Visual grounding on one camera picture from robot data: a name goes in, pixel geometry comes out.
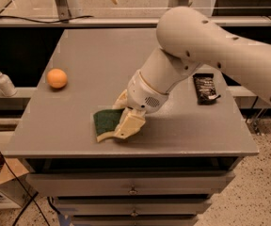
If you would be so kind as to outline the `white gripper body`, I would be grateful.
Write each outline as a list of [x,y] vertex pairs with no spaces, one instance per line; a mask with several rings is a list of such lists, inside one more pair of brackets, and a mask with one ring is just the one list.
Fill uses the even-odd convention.
[[137,70],[127,86],[127,106],[145,111],[147,114],[158,111],[168,99],[168,92],[154,89]]

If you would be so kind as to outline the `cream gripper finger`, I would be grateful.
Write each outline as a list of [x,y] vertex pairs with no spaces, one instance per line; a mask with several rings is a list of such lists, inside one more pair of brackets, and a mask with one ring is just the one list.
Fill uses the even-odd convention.
[[145,111],[126,107],[120,117],[120,122],[116,126],[114,137],[126,139],[138,133],[145,124]]
[[127,106],[127,90],[125,89],[116,102],[112,105],[113,109],[123,109]]

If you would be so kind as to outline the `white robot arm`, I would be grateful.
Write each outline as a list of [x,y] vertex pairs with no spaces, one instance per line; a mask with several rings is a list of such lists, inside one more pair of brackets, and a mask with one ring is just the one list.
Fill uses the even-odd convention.
[[220,70],[271,105],[271,45],[238,37],[188,7],[167,11],[156,27],[158,47],[135,72],[115,108],[122,108],[114,136],[140,131],[174,87],[201,65]]

